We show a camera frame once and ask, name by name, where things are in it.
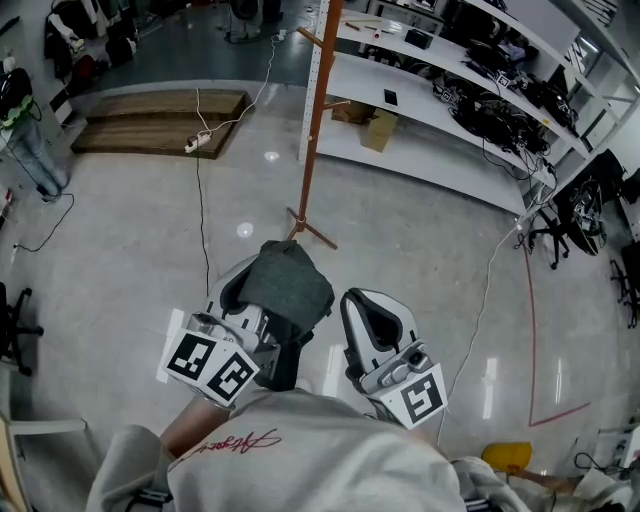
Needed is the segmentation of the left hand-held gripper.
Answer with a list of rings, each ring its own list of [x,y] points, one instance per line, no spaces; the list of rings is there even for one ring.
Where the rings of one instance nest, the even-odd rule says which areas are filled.
[[[159,369],[219,407],[232,407],[252,382],[270,385],[280,345],[269,317],[240,301],[257,255],[236,264],[213,285],[206,312],[192,314],[169,336]]]

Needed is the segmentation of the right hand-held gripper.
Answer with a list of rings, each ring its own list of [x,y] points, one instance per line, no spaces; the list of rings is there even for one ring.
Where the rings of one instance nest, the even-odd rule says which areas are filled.
[[[405,304],[351,288],[340,312],[351,353],[345,374],[378,419],[412,430],[448,405],[441,365],[429,358],[424,341],[415,341],[417,324]]]

